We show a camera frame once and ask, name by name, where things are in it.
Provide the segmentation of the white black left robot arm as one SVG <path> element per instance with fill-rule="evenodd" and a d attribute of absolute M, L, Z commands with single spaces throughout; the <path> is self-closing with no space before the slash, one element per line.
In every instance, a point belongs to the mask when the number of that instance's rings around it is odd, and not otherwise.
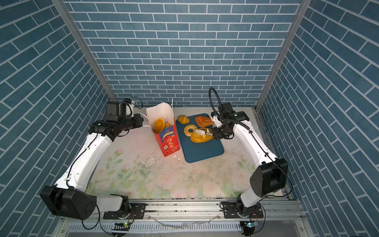
<path fill-rule="evenodd" d="M 94 122 L 86 141 L 67 171 L 52 185 L 43 187 L 40 197 L 55 216 L 86 220 L 104 213 L 113 219 L 130 216 L 127 196 L 97 197 L 85 193 L 101 156 L 122 132 L 143 126 L 143 118 L 135 115 L 132 99 L 110 101 L 103 120 Z"/>

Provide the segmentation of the red white paper bag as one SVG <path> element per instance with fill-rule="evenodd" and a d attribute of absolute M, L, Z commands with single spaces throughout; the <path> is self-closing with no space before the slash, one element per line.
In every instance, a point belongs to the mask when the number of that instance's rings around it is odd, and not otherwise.
<path fill-rule="evenodd" d="M 156 106 L 149 107 L 146 109 L 146 116 L 149 126 L 152 129 L 152 132 L 163 155 L 167 157 L 180 150 L 172 104 L 169 105 L 165 102 L 162 102 Z M 163 118 L 166 123 L 171 124 L 171 127 L 165 128 L 162 132 L 156 134 L 154 129 L 154 122 L 158 118 Z"/>

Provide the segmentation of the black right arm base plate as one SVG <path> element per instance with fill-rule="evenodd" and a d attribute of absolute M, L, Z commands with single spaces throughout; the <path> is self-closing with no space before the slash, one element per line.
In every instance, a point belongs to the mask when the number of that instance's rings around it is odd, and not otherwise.
<path fill-rule="evenodd" d="M 223 201 L 219 203 L 224 218 L 226 219 L 236 219 L 236 218 L 263 218 L 263 208 L 259 203 L 251 207 L 245 207 L 242 202 L 228 202 Z"/>

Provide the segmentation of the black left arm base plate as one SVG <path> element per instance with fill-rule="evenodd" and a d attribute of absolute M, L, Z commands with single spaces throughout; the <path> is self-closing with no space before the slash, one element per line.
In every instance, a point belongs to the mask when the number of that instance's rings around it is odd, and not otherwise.
<path fill-rule="evenodd" d="M 139 220 L 144 218 L 145 203 L 132 203 L 123 205 L 118 211 L 105 212 L 103 219 L 105 220 Z"/>

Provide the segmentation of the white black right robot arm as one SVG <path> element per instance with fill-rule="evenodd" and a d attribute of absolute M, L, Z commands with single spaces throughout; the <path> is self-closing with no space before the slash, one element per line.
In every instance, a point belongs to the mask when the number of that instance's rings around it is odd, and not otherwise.
<path fill-rule="evenodd" d="M 237 201 L 243 209 L 249 208 L 286 186 L 288 163 L 264 144 L 245 112 L 236 112 L 230 103 L 224 103 L 218 109 L 218 112 L 211 113 L 213 138 L 240 139 L 256 167 L 250 177 L 250 187 Z"/>

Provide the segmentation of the steel tongs with white tips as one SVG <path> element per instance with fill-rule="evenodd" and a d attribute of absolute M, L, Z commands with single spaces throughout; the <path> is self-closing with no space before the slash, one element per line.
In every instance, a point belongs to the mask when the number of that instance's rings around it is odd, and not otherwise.
<path fill-rule="evenodd" d="M 195 131 L 194 131 L 196 134 L 198 134 L 198 135 L 209 135 L 209 136 L 213 136 L 213 133 L 212 133 L 212 131 L 209 129 L 209 128 L 201 128 L 201 129 L 196 129 Z"/>

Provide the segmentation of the small striped pumpkin bun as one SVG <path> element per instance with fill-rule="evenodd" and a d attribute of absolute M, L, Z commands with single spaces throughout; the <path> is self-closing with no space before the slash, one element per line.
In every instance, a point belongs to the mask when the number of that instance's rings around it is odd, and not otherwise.
<path fill-rule="evenodd" d="M 166 126 L 165 120 L 163 118 L 158 118 L 154 122 L 155 133 L 159 134 L 160 132 L 162 132 L 165 129 L 165 126 Z"/>

